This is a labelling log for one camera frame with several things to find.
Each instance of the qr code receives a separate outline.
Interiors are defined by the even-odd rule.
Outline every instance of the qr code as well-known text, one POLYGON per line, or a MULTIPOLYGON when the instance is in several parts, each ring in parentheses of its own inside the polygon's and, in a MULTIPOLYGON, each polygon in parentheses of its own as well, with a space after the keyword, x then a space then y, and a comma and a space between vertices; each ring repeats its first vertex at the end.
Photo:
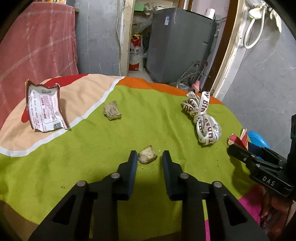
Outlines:
POLYGON ((55 129, 58 129, 58 128, 62 128, 62 125, 61 125, 61 123, 59 122, 59 123, 56 123, 56 124, 54 124, 54 130, 55 129))

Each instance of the plastic bag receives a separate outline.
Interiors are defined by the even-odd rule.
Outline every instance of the plastic bag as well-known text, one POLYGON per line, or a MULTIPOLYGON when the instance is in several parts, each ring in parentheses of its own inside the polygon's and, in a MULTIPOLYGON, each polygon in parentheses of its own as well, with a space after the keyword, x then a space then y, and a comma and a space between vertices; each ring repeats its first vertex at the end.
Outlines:
POLYGON ((148 16, 148 15, 153 15, 153 13, 157 10, 157 6, 147 3, 144 6, 144 13, 148 16))
POLYGON ((130 56, 128 70, 143 71, 143 42, 142 36, 136 36, 130 41, 130 56))
POLYGON ((146 18, 144 16, 134 16, 133 18, 133 34, 141 34, 143 30, 152 25, 153 16, 146 18))

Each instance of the wooden door frame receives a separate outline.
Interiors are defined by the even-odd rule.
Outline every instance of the wooden door frame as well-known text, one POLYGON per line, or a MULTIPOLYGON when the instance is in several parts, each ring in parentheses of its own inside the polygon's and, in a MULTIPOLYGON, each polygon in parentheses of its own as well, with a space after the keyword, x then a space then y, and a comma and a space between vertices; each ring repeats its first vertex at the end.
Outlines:
POLYGON ((231 51, 236 45, 236 36, 239 31, 244 3, 245 0, 229 1, 227 19, 221 41, 202 91, 210 91, 213 95, 218 84, 221 84, 220 80, 231 58, 231 51))
POLYGON ((223 100, 244 57, 246 49, 242 47, 244 33, 247 26, 251 23, 248 17, 249 8, 246 0, 240 0, 237 17, 234 24, 234 31, 229 41, 229 48, 225 54, 221 69, 214 82, 211 93, 220 101, 223 100))
POLYGON ((119 28, 119 43, 120 43, 120 56, 119 56, 119 68, 120 75, 128 75, 128 59, 130 49, 130 36, 131 27, 133 23, 133 10, 136 0, 125 0, 121 10, 120 28, 119 28))

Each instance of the label sticker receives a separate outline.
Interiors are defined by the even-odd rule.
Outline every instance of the label sticker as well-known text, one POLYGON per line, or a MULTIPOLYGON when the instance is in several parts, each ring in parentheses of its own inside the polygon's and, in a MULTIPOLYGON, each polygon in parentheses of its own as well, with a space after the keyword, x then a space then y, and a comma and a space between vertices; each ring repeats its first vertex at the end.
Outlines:
POLYGON ((170 20, 170 16, 166 15, 165 16, 165 26, 168 26, 168 21, 170 20))

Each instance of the gray wall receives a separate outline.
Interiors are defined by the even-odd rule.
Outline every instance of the gray wall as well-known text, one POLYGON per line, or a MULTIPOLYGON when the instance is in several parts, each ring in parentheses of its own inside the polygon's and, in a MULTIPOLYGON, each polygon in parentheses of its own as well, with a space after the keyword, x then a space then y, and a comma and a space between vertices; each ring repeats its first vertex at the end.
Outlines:
MULTIPOLYGON (((260 20, 256 20, 253 39, 259 29, 260 20)), ((287 156, 291 116, 296 114, 296 41, 283 22, 280 34, 275 20, 266 19, 259 42, 246 51, 222 102, 244 127, 287 156)))
POLYGON ((117 0, 76 2, 80 8, 76 14, 79 73, 119 75, 117 0))

